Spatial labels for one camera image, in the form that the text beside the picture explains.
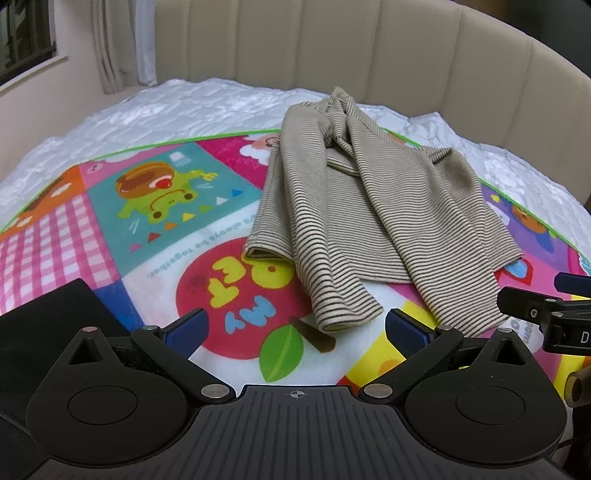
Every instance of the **beige headboard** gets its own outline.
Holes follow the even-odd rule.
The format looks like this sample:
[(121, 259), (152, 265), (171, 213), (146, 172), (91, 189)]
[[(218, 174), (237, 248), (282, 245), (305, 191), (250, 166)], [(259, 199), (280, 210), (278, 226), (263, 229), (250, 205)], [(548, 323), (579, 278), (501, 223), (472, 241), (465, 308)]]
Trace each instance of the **beige headboard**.
[(591, 79), (518, 30), (448, 0), (159, 0), (158, 81), (210, 77), (438, 111), (591, 193)]

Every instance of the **green blanket border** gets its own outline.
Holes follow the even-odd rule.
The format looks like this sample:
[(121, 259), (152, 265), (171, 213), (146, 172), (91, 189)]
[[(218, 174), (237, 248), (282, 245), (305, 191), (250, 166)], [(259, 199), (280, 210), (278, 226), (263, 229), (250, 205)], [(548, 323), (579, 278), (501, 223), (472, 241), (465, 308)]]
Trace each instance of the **green blanket border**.
[[(396, 132), (393, 132), (391, 130), (388, 130), (387, 128), (385, 128), (384, 130), (386, 130), (388, 133), (395, 135), (396, 137), (400, 138), (401, 140), (404, 140), (406, 143), (412, 145), (413, 147), (422, 147), (422, 145), (416, 143), (415, 141), (405, 137), (404, 135), (398, 134)], [(174, 144), (179, 144), (179, 143), (187, 143), (187, 142), (199, 142), (199, 141), (203, 141), (203, 140), (215, 140), (217, 138), (225, 138), (225, 137), (245, 137), (247, 135), (256, 135), (256, 134), (274, 134), (274, 133), (279, 133), (280, 129), (279, 128), (270, 128), (270, 129), (264, 129), (264, 130), (251, 130), (251, 131), (245, 131), (245, 132), (226, 132), (226, 133), (221, 133), (221, 134), (216, 134), (216, 135), (205, 135), (202, 137), (193, 137), (193, 138), (178, 138), (175, 140), (169, 140), (166, 142), (160, 142), (160, 143), (154, 143), (154, 144), (147, 144), (147, 145), (142, 145), (140, 147), (131, 147), (131, 148), (125, 148), (123, 150), (119, 150), (113, 153), (109, 153), (107, 155), (100, 155), (98, 157), (94, 157), (94, 158), (90, 158), (88, 160), (85, 160), (82, 163), (87, 163), (87, 162), (91, 162), (91, 161), (99, 161), (99, 160), (103, 160), (105, 158), (109, 158), (109, 157), (113, 157), (115, 155), (120, 155), (122, 153), (127, 153), (127, 152), (133, 152), (136, 150), (147, 150), (149, 148), (155, 148), (155, 147), (163, 147), (165, 145), (174, 145)], [(503, 193), (502, 191), (500, 191), (498, 188), (494, 187), (493, 185), (491, 185), (490, 183), (488, 183), (485, 180), (479, 179), (480, 182), (484, 185), (486, 185), (487, 187), (489, 187), (491, 190), (494, 190), (495, 192), (497, 192), (499, 195), (505, 197), (506, 199), (508, 199), (510, 202), (514, 203), (515, 205), (519, 206), (519, 208), (521, 210), (523, 210), (525, 213), (527, 213), (530, 217), (536, 219), (539, 223), (541, 223), (542, 225), (544, 225), (548, 231), (560, 238), (564, 243), (566, 243), (567, 245), (569, 245), (571, 248), (573, 248), (579, 255), (581, 255), (583, 258), (584, 255), (579, 251), (579, 249), (577, 249), (571, 242), (569, 242), (563, 235), (561, 235), (560, 233), (558, 233), (556, 230), (554, 230), (550, 225), (548, 225), (547, 223), (545, 223), (542, 219), (540, 219), (538, 216), (534, 215), (533, 213), (531, 213), (528, 209), (526, 209), (525, 207), (523, 207), (522, 205), (520, 205), (518, 202), (516, 202), (515, 200), (513, 200), (511, 197), (507, 196), (505, 193)], [(22, 212), (27, 208), (27, 206), (33, 202), (37, 197), (34, 197), (33, 199), (31, 199), (30, 202), (28, 202), (15, 216), (12, 217), (12, 219), (2, 228), (2, 232), (4, 230), (6, 230), (8, 228), (8, 225), (10, 225), (11, 223), (13, 223), (13, 221), (19, 217), (20, 214), (22, 214)]]

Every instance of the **striped shirt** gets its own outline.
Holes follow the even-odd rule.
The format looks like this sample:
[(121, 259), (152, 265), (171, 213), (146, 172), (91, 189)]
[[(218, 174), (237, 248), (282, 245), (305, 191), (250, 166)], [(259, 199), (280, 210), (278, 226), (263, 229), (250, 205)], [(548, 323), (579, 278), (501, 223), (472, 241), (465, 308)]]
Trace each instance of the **striped shirt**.
[(522, 252), (459, 152), (396, 142), (337, 87), (287, 111), (245, 256), (295, 263), (324, 332), (383, 312), (369, 280), (414, 283), (440, 323), (478, 335), (506, 319), (494, 271)]

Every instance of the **colorful blanket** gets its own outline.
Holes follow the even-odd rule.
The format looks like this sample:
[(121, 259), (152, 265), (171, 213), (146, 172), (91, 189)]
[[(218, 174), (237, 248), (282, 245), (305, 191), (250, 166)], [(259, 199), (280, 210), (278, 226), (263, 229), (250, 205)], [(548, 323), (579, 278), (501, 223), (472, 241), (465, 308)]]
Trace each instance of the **colorful blanket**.
[[(396, 366), (403, 358), (386, 339), (385, 316), (321, 333), (293, 265), (242, 257), (277, 137), (265, 131), (192, 139), (70, 168), (0, 234), (0, 313), (75, 278), (129, 330), (165, 326), (202, 307), (207, 339), (191, 360), (237, 391), (265, 383), (356, 389)], [(589, 261), (501, 192), (483, 184), (483, 194), (525, 252), (496, 273), (499, 285), (571, 297), (556, 292), (554, 276), (591, 274)], [(413, 286), (367, 288), (386, 311), (400, 308), (435, 325)], [(536, 325), (510, 319), (506, 326), (562, 393), (584, 359), (542, 351)]]

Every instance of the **metal screw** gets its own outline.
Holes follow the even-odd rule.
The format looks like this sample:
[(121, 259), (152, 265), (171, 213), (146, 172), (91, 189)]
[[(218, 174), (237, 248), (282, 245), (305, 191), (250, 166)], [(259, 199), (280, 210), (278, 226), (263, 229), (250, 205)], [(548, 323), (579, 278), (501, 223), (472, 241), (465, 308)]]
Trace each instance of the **metal screw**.
[(372, 383), (363, 389), (366, 395), (373, 398), (386, 398), (392, 395), (392, 387), (383, 383)]
[(201, 389), (201, 395), (207, 398), (223, 398), (230, 393), (230, 389), (226, 385), (219, 383), (212, 383), (205, 385)]

